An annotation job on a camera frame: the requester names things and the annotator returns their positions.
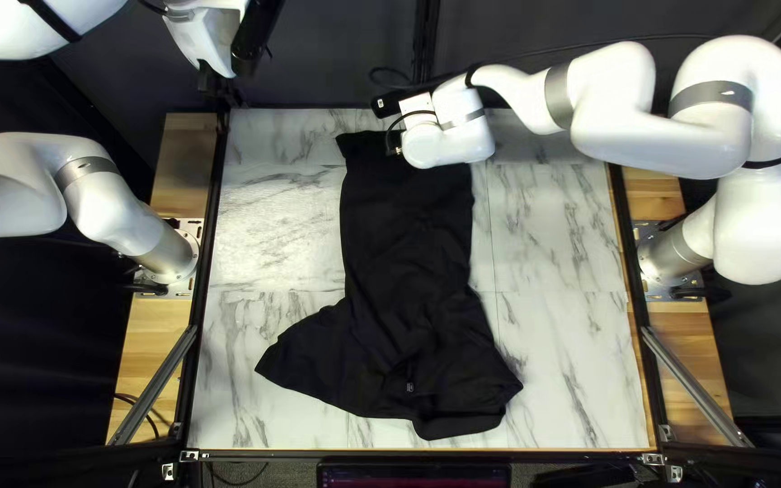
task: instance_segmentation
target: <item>marble tabletop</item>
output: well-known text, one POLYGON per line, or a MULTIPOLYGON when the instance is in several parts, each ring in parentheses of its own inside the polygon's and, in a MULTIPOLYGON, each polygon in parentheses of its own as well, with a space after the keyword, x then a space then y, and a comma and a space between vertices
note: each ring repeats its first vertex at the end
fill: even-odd
POLYGON ((502 424, 425 441, 277 386, 254 366, 280 333, 343 297, 334 137, 380 130, 361 109, 234 110, 188 445, 201 449, 648 446, 603 162, 567 134, 489 110, 496 154, 472 165, 470 282, 524 384, 502 424))

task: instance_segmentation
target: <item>gray floor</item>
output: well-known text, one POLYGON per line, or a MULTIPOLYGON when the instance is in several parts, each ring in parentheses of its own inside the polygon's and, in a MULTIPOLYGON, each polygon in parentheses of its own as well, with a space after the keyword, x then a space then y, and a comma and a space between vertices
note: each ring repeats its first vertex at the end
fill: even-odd
MULTIPOLYGON (((209 463, 201 465, 203 472, 203 486, 205 488, 226 488, 233 485, 241 485, 254 477, 264 463, 212 463, 215 472, 215 480, 207 469, 209 463), (222 479, 232 482, 227 484, 222 479)), ((316 485, 317 463, 269 463, 266 470, 248 484, 250 488, 303 488, 316 485)), ((538 474, 555 471, 572 465, 511 465, 511 488, 528 487, 538 474)), ((619 484, 617 487, 631 488, 636 483, 619 484)))

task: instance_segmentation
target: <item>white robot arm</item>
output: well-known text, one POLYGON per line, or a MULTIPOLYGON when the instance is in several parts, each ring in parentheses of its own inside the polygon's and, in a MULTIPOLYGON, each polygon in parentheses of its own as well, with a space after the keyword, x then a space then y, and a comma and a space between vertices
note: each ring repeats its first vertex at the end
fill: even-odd
POLYGON ((0 134, 0 237, 80 231, 132 258, 163 284, 188 278, 197 248, 137 200, 110 155, 83 137, 0 134))
MULTIPOLYGON (((25 60, 49 54, 107 20, 127 0, 0 0, 0 60, 25 60)), ((278 11, 280 2, 266 2, 278 11)), ((246 15, 249 0, 164 0, 165 25, 188 61, 198 68, 205 61, 222 76, 237 75, 232 66, 232 43, 246 15)), ((268 22, 265 12, 257 23, 268 22)), ((247 33, 269 36, 266 26, 247 33)))
POLYGON ((670 245, 641 250, 648 276, 670 282, 713 260, 735 282, 781 280, 781 50, 748 36, 702 44, 678 72, 668 118, 649 113, 654 82, 653 59, 635 42, 534 75, 483 66, 431 96, 400 102, 404 115, 436 113, 407 117, 402 153, 418 168, 492 155, 472 87, 491 88, 529 130, 568 130, 585 155, 692 179, 722 177, 713 201, 658 239, 670 237, 670 245), (453 148, 453 157, 444 148, 453 148))

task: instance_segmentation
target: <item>black backdrop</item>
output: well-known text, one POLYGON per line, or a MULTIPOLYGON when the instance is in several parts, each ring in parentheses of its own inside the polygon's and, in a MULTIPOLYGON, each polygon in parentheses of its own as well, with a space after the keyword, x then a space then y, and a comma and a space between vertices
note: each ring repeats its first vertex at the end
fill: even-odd
MULTIPOLYGON (((365 106, 382 91, 367 82, 369 67, 410 66, 416 3, 288 0, 270 39, 276 58, 254 80, 239 81, 246 101, 365 106)), ((606 38, 677 32, 773 38, 781 29, 781 0, 446 0, 441 6, 436 75, 472 61, 606 38)), ((657 110, 697 43, 646 43, 659 69, 657 110)), ((161 20, 132 2, 52 57, 137 153, 44 62, 0 63, 0 131, 97 139, 146 198, 164 113, 203 104, 195 72, 161 20)), ((516 64, 532 71, 566 59, 516 64)), ((707 188, 684 189, 693 206, 708 195, 707 188)), ((119 261, 99 248, 0 243, 0 454, 103 442, 127 303, 114 292, 121 279, 114 265, 119 261), (17 416, 15 405, 32 415, 17 416)), ((732 290, 735 299, 714 307, 713 318, 735 413, 779 414, 781 283, 732 290)))
MULTIPOLYGON (((6 131, 99 141, 132 190, 149 196, 152 170, 49 59, 0 62, 6 131)), ((0 456, 106 441, 130 303, 116 288, 124 267, 70 222, 44 237, 0 239, 0 456)))

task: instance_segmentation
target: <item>silver joint band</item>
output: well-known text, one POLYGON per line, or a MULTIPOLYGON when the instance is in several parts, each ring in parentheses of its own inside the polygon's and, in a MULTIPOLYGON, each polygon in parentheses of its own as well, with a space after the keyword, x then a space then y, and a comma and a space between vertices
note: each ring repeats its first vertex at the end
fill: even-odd
POLYGON ((574 117, 574 107, 569 98, 569 65, 570 61, 554 66, 544 77, 544 101, 550 118, 566 130, 571 128, 574 117))
POLYGON ((640 271, 663 285, 679 285, 679 278, 700 269, 712 262, 712 259, 694 252, 683 236, 681 221, 638 247, 640 271))
POLYGON ((87 156, 69 161, 65 166, 59 168, 59 171, 53 176, 53 181, 56 182, 59 191, 65 191, 65 188, 83 176, 102 172, 119 174, 114 161, 99 156, 87 156))
POLYGON ((164 224, 159 243, 139 256, 128 256, 146 269, 158 274, 185 276, 193 269, 192 248, 182 235, 164 224))
POLYGON ((701 103, 730 103, 752 112, 753 91, 734 82, 697 83, 682 89, 671 99, 667 108, 667 117, 674 117, 680 110, 701 103))
POLYGON ((455 118, 452 121, 445 122, 444 124, 440 125, 439 127, 442 130, 448 130, 449 128, 457 127, 459 125, 463 125, 466 122, 473 121, 474 119, 476 119, 478 117, 483 117, 483 115, 484 115, 484 109, 483 108, 479 108, 478 110, 476 110, 474 112, 470 112, 470 113, 466 114, 463 117, 455 118))

